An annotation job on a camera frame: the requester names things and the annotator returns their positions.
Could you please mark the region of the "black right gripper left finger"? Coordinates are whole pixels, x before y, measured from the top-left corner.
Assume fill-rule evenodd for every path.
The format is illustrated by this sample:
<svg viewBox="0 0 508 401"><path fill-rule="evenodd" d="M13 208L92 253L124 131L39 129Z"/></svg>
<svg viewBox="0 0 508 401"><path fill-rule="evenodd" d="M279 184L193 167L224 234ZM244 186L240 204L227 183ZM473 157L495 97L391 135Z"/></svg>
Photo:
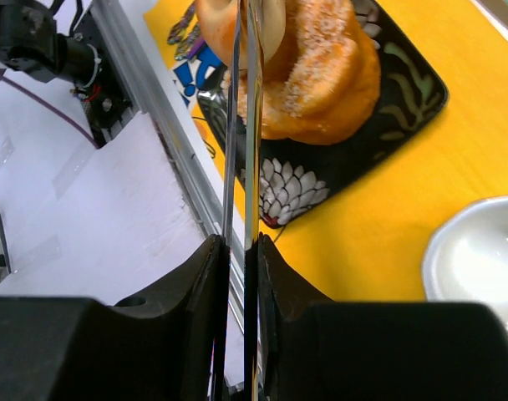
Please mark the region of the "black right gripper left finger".
<svg viewBox="0 0 508 401"><path fill-rule="evenodd" d="M0 400L203 400L215 337L219 236L106 306L0 297Z"/></svg>

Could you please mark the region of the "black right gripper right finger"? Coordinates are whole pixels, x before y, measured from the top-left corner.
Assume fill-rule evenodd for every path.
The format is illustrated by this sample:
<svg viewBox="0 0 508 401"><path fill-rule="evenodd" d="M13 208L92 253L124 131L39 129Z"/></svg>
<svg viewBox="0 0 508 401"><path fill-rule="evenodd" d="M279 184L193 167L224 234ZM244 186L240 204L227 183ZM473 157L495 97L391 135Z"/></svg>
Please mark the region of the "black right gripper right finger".
<svg viewBox="0 0 508 401"><path fill-rule="evenodd" d="M508 400L508 337L471 302L336 302L258 248L263 388L272 400Z"/></svg>

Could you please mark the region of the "sugared twisted donut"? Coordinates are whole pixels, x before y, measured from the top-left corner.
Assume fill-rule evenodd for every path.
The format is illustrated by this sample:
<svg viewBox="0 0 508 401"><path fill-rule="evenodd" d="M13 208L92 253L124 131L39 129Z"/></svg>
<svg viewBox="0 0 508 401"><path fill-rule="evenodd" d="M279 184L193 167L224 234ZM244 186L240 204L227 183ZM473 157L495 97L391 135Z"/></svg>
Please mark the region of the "sugared twisted donut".
<svg viewBox="0 0 508 401"><path fill-rule="evenodd" d="M372 115L380 62L350 1L263 1L262 138L335 145Z"/></svg>

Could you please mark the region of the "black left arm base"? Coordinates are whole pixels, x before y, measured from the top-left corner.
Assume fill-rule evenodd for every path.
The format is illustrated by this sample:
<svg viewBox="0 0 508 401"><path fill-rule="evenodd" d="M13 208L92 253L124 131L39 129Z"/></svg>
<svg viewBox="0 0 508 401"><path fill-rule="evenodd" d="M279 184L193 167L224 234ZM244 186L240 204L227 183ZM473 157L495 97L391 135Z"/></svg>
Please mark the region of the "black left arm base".
<svg viewBox="0 0 508 401"><path fill-rule="evenodd" d="M97 149L110 142L133 114L133 103L92 13L82 2L67 33L58 31L61 1L0 1L0 82L9 69L48 83L71 84L88 121L81 129Z"/></svg>

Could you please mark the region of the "yellow placemat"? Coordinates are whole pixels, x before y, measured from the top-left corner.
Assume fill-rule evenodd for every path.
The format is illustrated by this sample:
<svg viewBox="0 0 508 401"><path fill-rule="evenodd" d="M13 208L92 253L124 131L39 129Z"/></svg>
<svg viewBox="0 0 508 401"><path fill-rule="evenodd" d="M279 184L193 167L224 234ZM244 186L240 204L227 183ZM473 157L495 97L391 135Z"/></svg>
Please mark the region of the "yellow placemat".
<svg viewBox="0 0 508 401"><path fill-rule="evenodd" d="M508 42L470 1L384 1L444 80L441 115L381 166L267 234L339 301L421 301L433 232L468 204L508 195Z"/></svg>

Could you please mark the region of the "black floral square plate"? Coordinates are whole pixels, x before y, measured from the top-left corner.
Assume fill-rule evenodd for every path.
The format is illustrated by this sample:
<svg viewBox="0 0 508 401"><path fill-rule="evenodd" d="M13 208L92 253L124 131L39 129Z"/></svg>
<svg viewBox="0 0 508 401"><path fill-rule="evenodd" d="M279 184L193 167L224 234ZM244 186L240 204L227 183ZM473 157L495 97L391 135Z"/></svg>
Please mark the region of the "black floral square plate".
<svg viewBox="0 0 508 401"><path fill-rule="evenodd" d="M353 5L378 48L378 102L362 127L338 144L261 142L259 214L271 228L307 213L394 154L434 119L449 97L439 75L377 2Z"/></svg>

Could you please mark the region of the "pale yellow mug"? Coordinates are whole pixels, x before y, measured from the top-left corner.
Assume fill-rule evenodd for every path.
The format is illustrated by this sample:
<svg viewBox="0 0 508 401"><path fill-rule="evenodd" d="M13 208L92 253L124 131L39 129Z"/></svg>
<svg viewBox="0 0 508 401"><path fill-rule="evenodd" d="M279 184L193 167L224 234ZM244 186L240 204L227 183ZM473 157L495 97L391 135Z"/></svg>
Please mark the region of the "pale yellow mug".
<svg viewBox="0 0 508 401"><path fill-rule="evenodd" d="M421 276L427 300L483 303L508 333L508 195L477 201L436 230Z"/></svg>

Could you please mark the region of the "aluminium table rail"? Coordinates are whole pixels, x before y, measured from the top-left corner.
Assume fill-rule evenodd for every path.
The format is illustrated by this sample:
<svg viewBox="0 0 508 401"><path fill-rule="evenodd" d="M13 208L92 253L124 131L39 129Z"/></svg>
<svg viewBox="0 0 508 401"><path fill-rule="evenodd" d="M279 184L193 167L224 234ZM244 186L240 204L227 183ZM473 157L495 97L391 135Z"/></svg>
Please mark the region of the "aluminium table rail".
<svg viewBox="0 0 508 401"><path fill-rule="evenodd" d="M143 18L154 5L152 1L95 1L90 11L133 103L159 128L204 232L218 234L223 179Z"/></svg>

